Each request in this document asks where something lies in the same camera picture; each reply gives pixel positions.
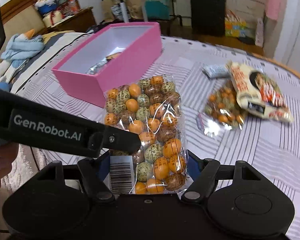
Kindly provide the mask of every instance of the speckled egg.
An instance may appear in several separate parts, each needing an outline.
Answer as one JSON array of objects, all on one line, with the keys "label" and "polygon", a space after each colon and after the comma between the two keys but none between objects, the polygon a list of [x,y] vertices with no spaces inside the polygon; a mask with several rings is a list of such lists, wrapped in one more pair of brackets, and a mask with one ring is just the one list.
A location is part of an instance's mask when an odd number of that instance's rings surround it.
[{"label": "speckled egg", "polygon": [[153,94],[150,96],[151,105],[155,103],[162,103],[163,95],[162,94]]},{"label": "speckled egg", "polygon": [[163,97],[163,101],[169,102],[171,105],[179,103],[180,95],[177,92],[168,92]]},{"label": "speckled egg", "polygon": [[143,162],[137,165],[137,181],[146,182],[152,174],[152,165],[150,163]]},{"label": "speckled egg", "polygon": [[126,104],[124,102],[119,102],[114,106],[113,112],[115,114],[119,114],[122,111],[125,111],[127,109]]},{"label": "speckled egg", "polygon": [[144,91],[145,91],[145,94],[148,97],[150,97],[151,95],[154,95],[154,94],[160,94],[161,87],[159,85],[154,85],[154,86],[150,86],[150,87],[146,88]]},{"label": "speckled egg", "polygon": [[145,122],[150,117],[150,111],[146,107],[140,107],[136,113],[137,119]]},{"label": "speckled egg", "polygon": [[161,127],[156,133],[157,140],[163,142],[169,139],[173,139],[177,136],[177,129],[174,127]]},{"label": "speckled egg", "polygon": [[150,79],[149,78],[142,79],[139,81],[138,85],[141,89],[144,90],[150,86]]},{"label": "speckled egg", "polygon": [[134,152],[131,156],[132,156],[132,161],[134,164],[138,164],[141,162],[145,161],[145,155],[143,153],[143,147],[141,146],[141,148],[137,151]]},{"label": "speckled egg", "polygon": [[117,95],[117,102],[127,102],[130,99],[130,93],[128,90],[121,90]]},{"label": "speckled egg", "polygon": [[123,85],[123,86],[120,86],[118,87],[119,88],[119,91],[122,91],[122,90],[129,90],[129,85]]},{"label": "speckled egg", "polygon": [[154,143],[145,150],[146,162],[153,163],[156,159],[162,156],[162,145]]},{"label": "speckled egg", "polygon": [[150,105],[149,97],[145,94],[138,96],[137,101],[140,107],[148,107]]},{"label": "speckled egg", "polygon": [[168,92],[174,92],[176,86],[174,85],[173,82],[168,81],[168,82],[164,82],[161,88],[162,93],[166,94]]},{"label": "speckled egg", "polygon": [[108,98],[106,101],[106,110],[108,113],[114,112],[114,107],[117,104],[117,102],[114,99]]},{"label": "speckled egg", "polygon": [[119,119],[122,121],[123,124],[130,124],[133,120],[135,120],[136,114],[132,111],[125,110],[120,113]]},{"label": "speckled egg", "polygon": [[128,152],[124,151],[113,151],[112,156],[128,156]]},{"label": "speckled egg", "polygon": [[165,188],[168,191],[180,189],[185,183],[185,176],[182,174],[172,174],[165,179]]}]

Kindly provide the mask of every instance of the pink box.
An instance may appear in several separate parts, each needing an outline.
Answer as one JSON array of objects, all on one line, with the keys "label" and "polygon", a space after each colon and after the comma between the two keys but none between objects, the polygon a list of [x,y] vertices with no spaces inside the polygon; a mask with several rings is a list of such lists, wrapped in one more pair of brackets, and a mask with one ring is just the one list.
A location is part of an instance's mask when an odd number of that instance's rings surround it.
[{"label": "pink box", "polygon": [[[71,51],[52,68],[68,95],[104,107],[104,92],[141,78],[160,56],[157,22],[110,24]],[[124,51],[95,75],[85,74],[116,48]]]}]

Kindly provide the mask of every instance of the light blue towel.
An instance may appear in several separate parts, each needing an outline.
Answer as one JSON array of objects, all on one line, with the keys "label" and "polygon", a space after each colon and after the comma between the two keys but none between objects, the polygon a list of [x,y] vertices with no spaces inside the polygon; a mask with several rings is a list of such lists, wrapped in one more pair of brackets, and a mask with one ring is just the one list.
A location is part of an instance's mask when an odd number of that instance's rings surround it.
[{"label": "light blue towel", "polygon": [[31,40],[16,39],[19,34],[15,34],[8,41],[6,51],[1,54],[1,59],[13,60],[14,68],[20,67],[25,59],[34,57],[44,48],[42,36],[38,35]]}]

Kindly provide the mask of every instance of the pink paper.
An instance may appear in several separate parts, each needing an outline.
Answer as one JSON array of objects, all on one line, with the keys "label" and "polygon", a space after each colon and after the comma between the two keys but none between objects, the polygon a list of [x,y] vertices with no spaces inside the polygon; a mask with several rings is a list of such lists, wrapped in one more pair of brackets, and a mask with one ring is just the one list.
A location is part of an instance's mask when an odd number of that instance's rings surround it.
[{"label": "pink paper", "polygon": [[281,0],[267,0],[266,16],[272,20],[277,20],[279,16]]}]

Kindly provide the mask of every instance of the striped bed sheet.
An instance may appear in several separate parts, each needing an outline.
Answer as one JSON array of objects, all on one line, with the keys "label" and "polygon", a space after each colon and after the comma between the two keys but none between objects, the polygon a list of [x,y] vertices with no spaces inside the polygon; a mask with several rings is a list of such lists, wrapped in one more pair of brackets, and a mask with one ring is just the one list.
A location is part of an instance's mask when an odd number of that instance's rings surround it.
[{"label": "striped bed sheet", "polygon": [[[88,36],[82,35],[71,46],[60,50],[45,63],[44,68],[38,68],[30,75],[31,78],[24,79],[25,82],[14,92],[37,103],[101,122],[102,108],[67,95],[51,71],[59,60]],[[237,160],[245,160],[259,170],[293,201],[295,218],[287,236],[300,240],[300,80],[277,65],[236,49],[163,36],[162,45],[162,55],[143,77],[173,74],[186,117],[187,148],[200,158],[214,158],[221,164],[231,165]],[[242,130],[226,131],[216,138],[205,136],[197,127],[196,117],[203,113],[210,93],[224,80],[209,80],[202,73],[202,66],[224,64],[227,60],[263,69],[275,79],[291,109],[294,122],[287,124],[249,116]],[[53,151],[42,152],[47,162],[61,160],[63,164],[73,164],[80,159]],[[217,189],[231,182],[220,181]]]}]

